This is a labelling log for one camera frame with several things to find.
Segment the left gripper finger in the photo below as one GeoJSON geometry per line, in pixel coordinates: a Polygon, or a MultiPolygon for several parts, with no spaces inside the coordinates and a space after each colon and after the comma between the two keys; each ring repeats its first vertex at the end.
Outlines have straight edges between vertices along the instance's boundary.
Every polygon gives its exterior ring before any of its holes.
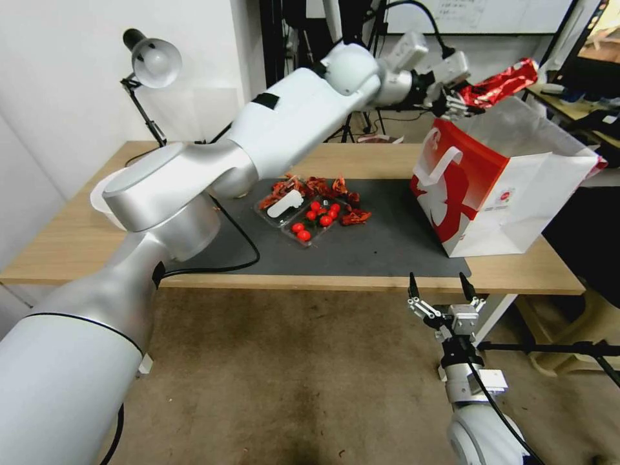
{"type": "Polygon", "coordinates": [[[448,98],[460,100],[476,100],[479,96],[478,86],[471,83],[459,83],[452,87],[444,86],[442,93],[448,98]]]}
{"type": "Polygon", "coordinates": [[[441,95],[435,101],[435,117],[441,119],[464,119],[478,116],[486,110],[467,105],[460,97],[441,95]]]}

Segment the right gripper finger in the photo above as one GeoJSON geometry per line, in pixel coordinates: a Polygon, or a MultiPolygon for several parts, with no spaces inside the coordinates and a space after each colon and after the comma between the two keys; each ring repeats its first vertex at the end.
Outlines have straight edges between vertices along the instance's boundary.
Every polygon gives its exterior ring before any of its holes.
{"type": "Polygon", "coordinates": [[[467,279],[464,273],[459,273],[460,284],[463,294],[468,301],[467,305],[463,305],[458,312],[459,318],[477,318],[484,306],[486,299],[481,298],[473,284],[467,279]]]}
{"type": "Polygon", "coordinates": [[[442,325],[442,313],[432,305],[421,299],[415,275],[409,273],[408,308],[417,315],[428,327],[442,325]]]}

